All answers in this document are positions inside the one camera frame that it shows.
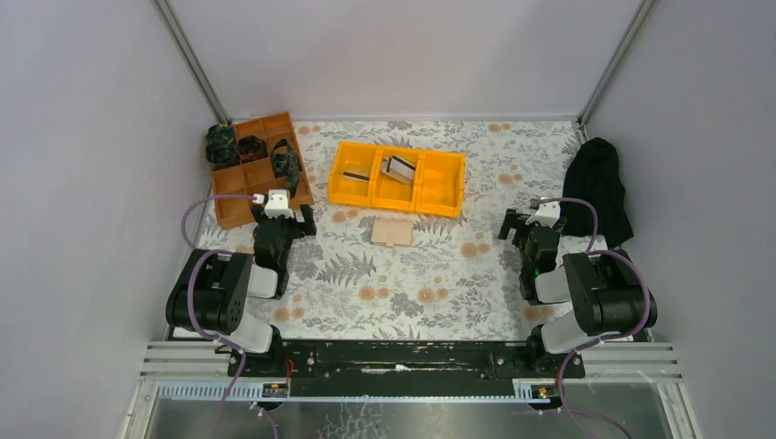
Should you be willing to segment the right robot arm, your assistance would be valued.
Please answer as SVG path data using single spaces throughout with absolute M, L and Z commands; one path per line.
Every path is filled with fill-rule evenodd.
M 498 235 L 514 233 L 522 260 L 520 292 L 531 305 L 570 304 L 572 309 L 540 324 L 527 339 L 537 358 L 559 355 L 588 343 L 629 337 L 656 323 L 657 304 L 624 251 L 577 252 L 557 260 L 558 214 L 533 215 L 507 209 Z

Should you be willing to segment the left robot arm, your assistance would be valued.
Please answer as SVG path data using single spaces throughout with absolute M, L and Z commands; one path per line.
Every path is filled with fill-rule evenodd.
M 167 323 L 241 352 L 266 355 L 278 338 L 271 324 L 247 314 L 249 298 L 278 299 L 287 288 L 293 241 L 317 234 L 313 209 L 299 206 L 289 217 L 269 218 L 259 205 L 253 252 L 195 249 L 166 304 Z

